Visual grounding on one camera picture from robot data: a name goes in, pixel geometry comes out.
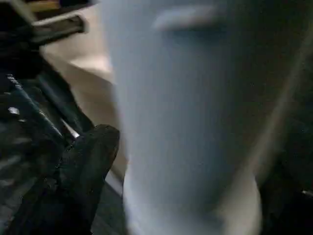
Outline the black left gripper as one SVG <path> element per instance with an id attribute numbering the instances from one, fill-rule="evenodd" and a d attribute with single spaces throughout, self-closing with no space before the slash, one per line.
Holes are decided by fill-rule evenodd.
<path id="1" fill-rule="evenodd" d="M 40 49 L 87 31 L 75 11 L 86 0 L 2 0 L 0 2 L 0 80 L 4 82 L 4 129 L 34 142 L 69 145 L 71 131 L 94 128 L 68 83 Z"/>

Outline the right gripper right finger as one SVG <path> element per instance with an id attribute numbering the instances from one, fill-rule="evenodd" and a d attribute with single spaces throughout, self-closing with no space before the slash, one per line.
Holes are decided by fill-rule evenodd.
<path id="1" fill-rule="evenodd" d="M 261 188 L 262 235 L 313 233 L 313 163 L 277 161 Z"/>

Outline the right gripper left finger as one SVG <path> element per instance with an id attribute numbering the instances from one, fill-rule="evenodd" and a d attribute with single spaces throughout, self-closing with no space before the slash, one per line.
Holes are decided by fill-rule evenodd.
<path id="1" fill-rule="evenodd" d="M 104 179 L 119 148 L 120 132 L 98 125 L 78 137 L 50 177 L 23 196 L 11 222 L 13 235 L 89 235 Z"/>

